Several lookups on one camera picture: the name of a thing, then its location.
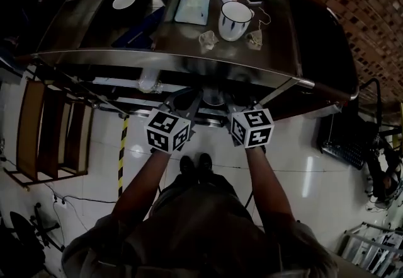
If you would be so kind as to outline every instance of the cube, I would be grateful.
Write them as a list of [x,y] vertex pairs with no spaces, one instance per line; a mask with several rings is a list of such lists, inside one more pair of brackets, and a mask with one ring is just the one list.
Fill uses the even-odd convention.
[[173,153],[190,136],[190,120],[152,109],[145,123],[145,136],[153,148]]
[[236,112],[231,115],[231,134],[245,148],[269,143],[274,127],[269,109]]

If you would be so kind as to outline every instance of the white mug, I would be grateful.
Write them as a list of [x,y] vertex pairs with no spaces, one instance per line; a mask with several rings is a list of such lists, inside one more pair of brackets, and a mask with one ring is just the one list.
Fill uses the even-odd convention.
[[249,26],[254,12],[242,3],[229,1],[221,7],[219,32],[223,39],[234,42],[241,37]]

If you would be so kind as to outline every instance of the floor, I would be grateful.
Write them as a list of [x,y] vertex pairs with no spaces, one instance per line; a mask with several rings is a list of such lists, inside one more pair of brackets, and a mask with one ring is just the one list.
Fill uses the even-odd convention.
[[[25,81],[21,85],[4,84],[0,91],[0,120],[6,140],[5,155],[15,163],[18,116]],[[123,187],[141,169],[150,156],[144,136],[145,118],[131,116],[124,157]],[[61,195],[75,195],[89,199],[114,201],[118,197],[118,156],[123,121],[117,114],[95,110],[89,150],[89,174],[51,183]],[[364,193],[363,172],[346,165],[312,147],[319,119],[304,116],[293,117],[275,123],[267,157],[290,200],[295,218],[309,225],[317,239],[328,249],[336,250],[344,230],[362,221],[378,225],[400,221],[400,209],[389,212],[368,212],[368,197]],[[235,148],[225,129],[195,126],[196,134],[181,152],[175,152],[161,180],[161,188],[173,182],[179,173],[179,160],[183,155],[191,158],[205,152],[213,159],[213,170],[228,179],[242,203],[251,193],[251,179],[245,151]],[[9,170],[13,166],[5,163]],[[45,185],[32,186],[27,192],[4,172],[0,172],[0,211],[8,226],[9,212],[16,211],[29,218],[33,205],[42,204],[43,216],[51,223],[57,220],[52,209],[52,191]],[[56,206],[61,230],[54,231],[54,238],[68,245],[75,237],[91,228],[97,219],[109,214],[113,204],[71,199],[67,208]],[[261,225],[258,211],[252,200],[248,206],[257,225]],[[63,277],[60,270],[61,254],[46,248],[47,267],[55,275]]]

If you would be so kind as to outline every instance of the black and yellow striped tape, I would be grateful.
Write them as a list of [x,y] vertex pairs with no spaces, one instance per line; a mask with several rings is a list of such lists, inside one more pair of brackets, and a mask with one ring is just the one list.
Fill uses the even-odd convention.
[[123,192],[123,157],[125,155],[125,142],[127,136],[128,116],[123,120],[122,138],[120,139],[119,151],[119,171],[118,171],[118,196],[120,197]]

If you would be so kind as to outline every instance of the shoe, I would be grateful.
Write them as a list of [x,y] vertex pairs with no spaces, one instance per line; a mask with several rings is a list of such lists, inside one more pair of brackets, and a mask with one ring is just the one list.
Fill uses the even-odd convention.
[[213,162],[209,154],[201,154],[198,171],[201,173],[213,172]]
[[193,164],[189,156],[183,156],[181,158],[181,161],[179,162],[179,170],[182,174],[189,174],[195,170],[195,164]]

